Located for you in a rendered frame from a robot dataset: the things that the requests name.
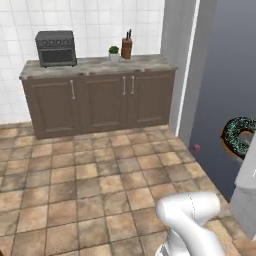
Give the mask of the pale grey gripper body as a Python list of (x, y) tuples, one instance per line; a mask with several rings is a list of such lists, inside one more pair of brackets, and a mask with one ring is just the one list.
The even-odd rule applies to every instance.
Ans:
[(238, 172), (235, 184), (240, 188), (256, 188), (256, 132), (252, 139), (246, 138), (249, 149)]

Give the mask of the dark sprinkled donut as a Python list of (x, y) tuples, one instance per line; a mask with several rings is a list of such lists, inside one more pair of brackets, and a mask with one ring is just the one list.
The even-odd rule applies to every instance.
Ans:
[(244, 160), (249, 145), (243, 142), (239, 135), (243, 132), (254, 133), (256, 131), (256, 119), (248, 117), (235, 117), (229, 120), (223, 128), (221, 139), (225, 146), (237, 157)]

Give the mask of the dark grey fridge door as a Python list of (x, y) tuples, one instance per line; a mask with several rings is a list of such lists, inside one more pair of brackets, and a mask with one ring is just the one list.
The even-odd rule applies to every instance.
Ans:
[(226, 123), (256, 120), (256, 0), (218, 0), (190, 138), (191, 153), (229, 200), (241, 161), (223, 143)]

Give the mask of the grey fridge housing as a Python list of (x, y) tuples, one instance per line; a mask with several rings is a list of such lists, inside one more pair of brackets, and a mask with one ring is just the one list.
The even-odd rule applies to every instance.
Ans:
[(165, 0), (160, 53), (178, 67), (169, 126), (190, 144), (218, 0)]

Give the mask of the brown cupboard run, stone top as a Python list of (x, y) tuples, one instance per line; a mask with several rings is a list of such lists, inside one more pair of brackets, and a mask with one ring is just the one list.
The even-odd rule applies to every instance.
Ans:
[(176, 71), (160, 54), (80, 58), (74, 67), (29, 60), (20, 80), (34, 134), (48, 139), (168, 124)]

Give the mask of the brown wooden knife block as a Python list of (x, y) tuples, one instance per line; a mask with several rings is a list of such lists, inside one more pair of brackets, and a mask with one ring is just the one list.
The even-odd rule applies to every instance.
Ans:
[(132, 52), (132, 38), (131, 38), (132, 30), (129, 29), (126, 33), (126, 37), (122, 39), (122, 47), (121, 47), (121, 57), (125, 60), (131, 58)]

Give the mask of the small green potted plant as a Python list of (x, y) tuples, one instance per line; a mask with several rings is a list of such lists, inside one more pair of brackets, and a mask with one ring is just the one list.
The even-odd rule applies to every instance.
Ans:
[(117, 46), (111, 46), (108, 50), (109, 52), (109, 59), (112, 62), (118, 62), (119, 61), (119, 48)]

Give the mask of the dark grey toaster oven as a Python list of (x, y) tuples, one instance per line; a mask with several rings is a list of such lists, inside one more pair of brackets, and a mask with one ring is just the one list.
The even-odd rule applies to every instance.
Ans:
[(74, 34), (71, 30), (39, 31), (35, 42), (41, 67), (77, 65)]

